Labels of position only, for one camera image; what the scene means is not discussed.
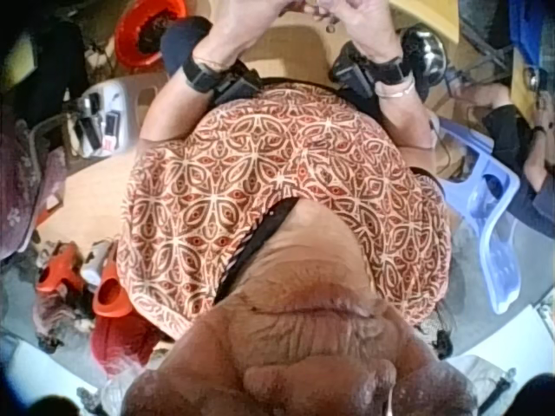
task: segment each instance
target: red plastic object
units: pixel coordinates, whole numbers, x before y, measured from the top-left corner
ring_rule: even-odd
[[[36,284],[36,290],[43,293],[53,292],[62,283],[82,291],[87,284],[80,274],[81,257],[77,245],[58,244],[50,258],[49,265],[44,269]]]
[[[163,10],[172,11],[178,18],[187,15],[185,0],[139,0],[118,22],[115,28],[115,55],[128,68],[142,68],[155,64],[161,53],[144,55],[137,49],[140,28]]]
[[[133,311],[133,304],[129,300],[127,292],[120,285],[115,264],[117,250],[118,245],[114,243],[102,270],[101,285],[93,299],[93,311],[97,315],[108,318],[121,318]]]

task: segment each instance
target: black wristband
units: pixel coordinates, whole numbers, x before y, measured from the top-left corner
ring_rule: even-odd
[[[532,137],[534,137],[538,132],[541,132],[547,135],[547,131],[542,126],[536,126],[535,128],[532,129]]]

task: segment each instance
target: watch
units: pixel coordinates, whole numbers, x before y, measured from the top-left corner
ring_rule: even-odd
[[[401,84],[412,72],[410,62],[400,56],[385,63],[368,62],[368,71],[374,83],[383,82],[385,85]]]
[[[187,85],[202,94],[215,89],[224,79],[225,73],[216,72],[204,63],[197,63],[193,55],[189,55],[183,64]]]

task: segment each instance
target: orange plastic bowl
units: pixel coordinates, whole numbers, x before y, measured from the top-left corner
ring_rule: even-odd
[[[118,22],[115,28],[115,55],[128,68],[148,67],[161,58],[161,53],[142,54],[137,49],[140,28],[153,16],[169,10],[178,18],[185,17],[185,0],[139,0]]]

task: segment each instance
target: wrinkled skin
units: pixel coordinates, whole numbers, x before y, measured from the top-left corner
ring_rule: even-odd
[[[373,293],[347,225],[303,200],[123,414],[385,415],[392,388],[394,415],[475,411],[469,381]]]

